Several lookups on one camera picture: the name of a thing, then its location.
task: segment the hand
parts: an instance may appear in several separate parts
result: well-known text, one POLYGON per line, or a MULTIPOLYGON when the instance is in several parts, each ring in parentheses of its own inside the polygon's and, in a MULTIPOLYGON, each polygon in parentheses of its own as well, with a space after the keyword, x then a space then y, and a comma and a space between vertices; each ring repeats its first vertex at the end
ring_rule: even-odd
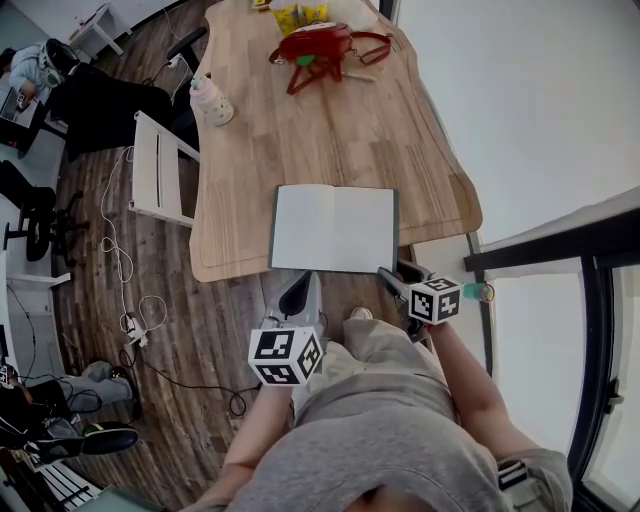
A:
POLYGON ((16 375, 16 371, 13 368, 13 366, 7 366, 7 382, 9 382, 9 384, 11 384, 12 386, 16 386, 19 384, 18 382, 18 376, 16 375))

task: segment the gray shorts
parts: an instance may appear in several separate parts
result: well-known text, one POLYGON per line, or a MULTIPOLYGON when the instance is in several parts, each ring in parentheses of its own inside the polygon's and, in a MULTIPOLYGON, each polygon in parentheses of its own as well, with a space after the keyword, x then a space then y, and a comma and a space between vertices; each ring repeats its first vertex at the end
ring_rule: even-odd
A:
POLYGON ((438 358, 407 334, 381 320, 352 318, 343 324, 344 346, 330 341, 322 372, 314 373, 306 386, 293 388, 296 414, 321 391, 363 373, 423 375, 428 373, 445 384, 438 358))

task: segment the open notebook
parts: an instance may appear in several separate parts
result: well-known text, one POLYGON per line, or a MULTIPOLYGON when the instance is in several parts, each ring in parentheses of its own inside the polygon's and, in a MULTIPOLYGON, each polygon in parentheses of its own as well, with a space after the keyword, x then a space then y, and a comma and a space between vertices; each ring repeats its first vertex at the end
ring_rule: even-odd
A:
POLYGON ((269 266, 375 273, 394 270, 398 193, 286 185, 276 189, 269 266))

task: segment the sneaker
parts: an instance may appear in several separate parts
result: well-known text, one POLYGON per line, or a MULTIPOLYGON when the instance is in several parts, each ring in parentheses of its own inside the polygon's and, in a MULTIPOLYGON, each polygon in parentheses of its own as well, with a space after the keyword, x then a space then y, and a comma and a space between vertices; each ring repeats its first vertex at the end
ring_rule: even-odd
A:
POLYGON ((349 318, 357 318, 358 320, 373 320, 373 313, 370 309, 359 306, 351 312, 349 318))

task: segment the green object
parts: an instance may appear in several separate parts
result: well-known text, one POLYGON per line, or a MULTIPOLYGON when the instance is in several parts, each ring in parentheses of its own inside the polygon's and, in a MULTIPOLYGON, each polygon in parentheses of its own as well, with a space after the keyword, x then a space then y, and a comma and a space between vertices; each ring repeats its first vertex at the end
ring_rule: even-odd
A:
POLYGON ((495 296, 495 290, 487 283, 465 283, 462 285, 462 296, 465 299, 491 302, 495 296))
POLYGON ((167 510, 133 494, 109 487, 78 507, 79 512, 162 512, 167 510))
POLYGON ((296 62, 298 63, 298 66, 306 68, 315 59, 316 59, 315 55, 303 55, 302 57, 296 58, 296 62))

